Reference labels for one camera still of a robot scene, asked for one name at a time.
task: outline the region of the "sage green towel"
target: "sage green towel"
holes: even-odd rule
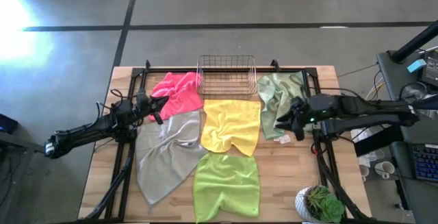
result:
[[[303,84],[302,72],[272,73],[259,79],[258,92],[265,103],[265,108],[260,113],[260,121],[266,139],[284,134],[283,129],[275,128],[276,120],[289,111],[292,98],[303,98]]]

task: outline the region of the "wrinkled fabric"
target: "wrinkled fabric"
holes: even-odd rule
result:
[[[203,106],[203,102],[196,92],[196,76],[194,72],[186,74],[167,73],[164,79],[152,89],[151,96],[169,96],[169,100],[159,113],[163,120],[172,115],[195,111]]]
[[[205,100],[202,146],[220,153],[234,145],[252,156],[259,140],[260,108],[259,101]]]
[[[207,153],[199,143],[200,131],[199,111],[139,127],[137,183],[150,207],[179,186]]]
[[[254,158],[208,153],[198,166],[193,182],[196,222],[205,222],[219,209],[258,217],[260,184]]]
[[[260,113],[261,127],[266,139],[284,134],[283,129],[275,128],[276,120],[290,109],[291,100],[301,97],[304,84],[302,73],[272,73],[257,81],[257,91],[265,103]]]

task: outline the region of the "white pot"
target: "white pot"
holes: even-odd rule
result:
[[[310,186],[307,188],[304,188],[300,190],[300,192],[295,197],[295,208],[297,213],[306,221],[312,222],[312,223],[325,223],[323,221],[320,221],[316,219],[315,217],[310,215],[310,212],[307,209],[306,203],[305,203],[305,196],[311,190],[314,186]]]

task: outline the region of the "gray towel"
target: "gray towel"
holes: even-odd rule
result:
[[[137,183],[149,207],[179,186],[207,153],[199,143],[200,131],[199,111],[172,116],[163,125],[139,127]]]

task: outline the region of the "wooden tabletop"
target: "wooden tabletop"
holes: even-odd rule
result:
[[[334,66],[316,66],[321,88],[338,88]],[[109,89],[119,89],[127,95],[131,79],[132,67],[116,67],[111,78]],[[160,82],[165,73],[149,73],[146,79],[146,93],[151,93],[153,87]],[[333,90],[322,90],[322,92],[334,93]],[[253,101],[260,101],[258,95],[253,95]],[[108,92],[106,105],[118,101],[118,97]],[[205,120],[205,113],[202,111],[202,122]],[[295,196],[297,192],[305,187],[319,184],[320,174],[315,156],[310,152],[310,145],[313,138],[306,134],[303,141],[296,141],[293,134],[288,133],[292,142],[284,145],[266,140],[260,127],[260,136],[254,157],[257,161],[260,176],[261,199],[259,217],[248,218],[219,211],[211,221],[220,222],[286,222],[302,221],[295,210]],[[101,140],[96,146],[107,140]],[[350,198],[357,204],[360,210],[371,216],[368,198],[359,171],[359,163],[356,157],[354,146],[344,140],[333,143],[335,158],[341,185]],[[99,148],[92,157],[90,171],[86,183],[85,192],[79,211],[79,218],[89,214],[93,207],[101,200],[110,186],[111,176],[116,156],[117,144],[110,142]],[[230,153],[239,153],[237,149]],[[127,222],[158,222],[158,221],[195,221],[192,186],[192,174],[176,188],[170,195],[159,202],[151,210],[148,208],[142,193],[137,186],[136,164],[133,165],[129,196],[125,221]],[[117,213],[121,188],[116,194],[113,213]]]

